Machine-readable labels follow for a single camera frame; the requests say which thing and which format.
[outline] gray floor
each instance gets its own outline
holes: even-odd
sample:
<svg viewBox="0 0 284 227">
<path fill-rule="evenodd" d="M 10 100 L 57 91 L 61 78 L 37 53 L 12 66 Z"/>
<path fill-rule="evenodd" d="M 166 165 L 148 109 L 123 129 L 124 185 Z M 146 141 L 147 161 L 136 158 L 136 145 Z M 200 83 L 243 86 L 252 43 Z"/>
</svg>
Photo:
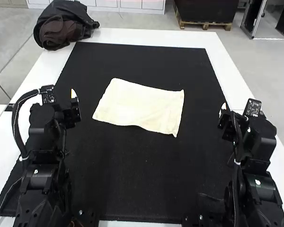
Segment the gray floor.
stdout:
<svg viewBox="0 0 284 227">
<path fill-rule="evenodd" d="M 29 38 L 40 12 L 32 9 L 0 8 L 0 19 L 5 17 L 5 23 L 0 24 L 0 71 L 8 63 L 0 73 L 0 83 L 10 96 L 14 95 L 42 52 L 33 38 Z M 180 30 L 170 2 L 167 3 L 165 15 L 115 12 L 89 14 L 100 22 L 101 27 Z M 242 13 L 237 13 L 231 32 L 220 27 L 210 27 L 209 31 L 217 32 L 249 88 L 257 99 L 262 100 L 263 110 L 277 126 L 278 135 L 284 144 L 284 41 L 249 40 L 240 29 L 242 16 Z M 191 26 L 185 31 L 202 29 Z M 267 35 L 275 32 L 270 33 L 265 27 L 261 31 Z M 20 51 L 9 59 L 22 45 Z M 8 98 L 0 91 L 0 103 L 8 102 Z"/>
</svg>

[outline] cream towel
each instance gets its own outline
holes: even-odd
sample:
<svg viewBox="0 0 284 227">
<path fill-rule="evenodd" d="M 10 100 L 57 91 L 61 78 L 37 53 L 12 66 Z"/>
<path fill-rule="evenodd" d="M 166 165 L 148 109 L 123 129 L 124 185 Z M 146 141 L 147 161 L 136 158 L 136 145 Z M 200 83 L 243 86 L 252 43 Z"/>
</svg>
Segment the cream towel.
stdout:
<svg viewBox="0 0 284 227">
<path fill-rule="evenodd" d="M 184 90 L 166 91 L 114 78 L 93 119 L 115 125 L 137 125 L 149 131 L 177 137 Z"/>
</svg>

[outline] black jacket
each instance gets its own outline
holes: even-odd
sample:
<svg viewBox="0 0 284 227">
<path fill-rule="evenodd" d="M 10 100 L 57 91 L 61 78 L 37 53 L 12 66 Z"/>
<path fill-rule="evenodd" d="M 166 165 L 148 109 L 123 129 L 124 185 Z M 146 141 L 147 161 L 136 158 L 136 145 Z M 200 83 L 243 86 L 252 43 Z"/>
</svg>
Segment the black jacket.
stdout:
<svg viewBox="0 0 284 227">
<path fill-rule="evenodd" d="M 99 26 L 79 1 L 54 0 L 38 18 L 34 38 L 39 46 L 55 51 L 70 42 L 90 38 L 92 29 Z"/>
</svg>

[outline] black cable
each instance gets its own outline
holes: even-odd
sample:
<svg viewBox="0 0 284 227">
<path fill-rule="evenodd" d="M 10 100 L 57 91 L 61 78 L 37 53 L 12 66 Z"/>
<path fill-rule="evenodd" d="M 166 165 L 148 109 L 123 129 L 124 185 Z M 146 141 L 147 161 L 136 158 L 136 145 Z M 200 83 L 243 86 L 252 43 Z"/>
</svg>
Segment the black cable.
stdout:
<svg viewBox="0 0 284 227">
<path fill-rule="evenodd" d="M 6 201 L 7 197 L 9 196 L 9 193 L 15 188 L 16 185 L 18 185 L 18 184 L 21 183 L 21 179 L 22 179 L 22 178 L 19 178 L 16 182 L 14 182 L 14 183 L 11 185 L 11 187 L 9 188 L 9 190 L 7 191 L 7 193 L 5 194 L 4 199 L 2 200 L 1 205 L 0 205 L 0 211 L 1 211 L 1 209 L 3 208 L 4 202 Z"/>
<path fill-rule="evenodd" d="M 236 113 L 231 112 L 231 121 L 236 131 L 237 135 L 237 143 L 236 150 L 237 153 L 234 152 L 235 160 L 234 160 L 234 171 L 232 176 L 232 195 L 233 195 L 233 208 L 234 208 L 234 227 L 239 227 L 240 224 L 240 213 L 239 213 L 239 199 L 238 199 L 238 171 L 241 168 L 241 159 L 244 154 L 243 147 L 243 136 L 239 126 L 239 123 L 236 119 Z"/>
<path fill-rule="evenodd" d="M 203 197 L 207 197 L 207 198 L 209 198 L 209 199 L 211 199 L 211 200 L 213 200 L 213 201 L 223 201 L 223 200 L 224 200 L 224 199 L 215 198 L 215 197 L 210 196 L 210 195 L 207 195 L 207 194 L 205 194 L 205 193 L 198 193 L 198 195 L 203 196 Z"/>
<path fill-rule="evenodd" d="M 233 208 L 234 208 L 234 227 L 239 227 L 239 199 L 238 199 L 238 170 L 240 166 L 234 164 L 234 172 L 232 176 L 232 194 L 233 194 Z"/>
<path fill-rule="evenodd" d="M 18 118 L 19 118 L 20 108 L 28 99 L 35 97 L 36 95 L 42 94 L 42 93 L 45 93 L 45 91 L 40 92 L 40 89 L 35 89 L 35 90 L 32 90 L 32 91 L 29 91 L 29 92 L 25 93 L 23 96 L 21 96 L 17 100 L 17 102 L 15 103 L 15 105 L 13 107 L 13 113 L 12 113 L 12 117 L 11 117 L 11 125 L 12 125 L 13 135 L 14 135 L 16 144 L 19 147 L 20 152 L 21 152 L 23 157 L 27 157 L 27 150 L 26 150 L 26 147 L 23 143 L 23 140 L 21 138 L 20 131 L 19 131 Z"/>
</svg>

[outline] metal bracket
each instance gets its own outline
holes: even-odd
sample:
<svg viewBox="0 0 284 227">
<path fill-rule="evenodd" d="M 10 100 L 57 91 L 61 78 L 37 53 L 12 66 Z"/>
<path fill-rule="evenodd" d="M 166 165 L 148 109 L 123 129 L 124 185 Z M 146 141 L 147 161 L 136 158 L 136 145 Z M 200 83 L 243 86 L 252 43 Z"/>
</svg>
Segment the metal bracket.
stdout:
<svg viewBox="0 0 284 227">
<path fill-rule="evenodd" d="M 0 85 L 1 90 L 6 94 L 6 96 L 11 100 L 11 97 L 8 95 L 8 93 L 3 89 L 3 87 Z"/>
</svg>

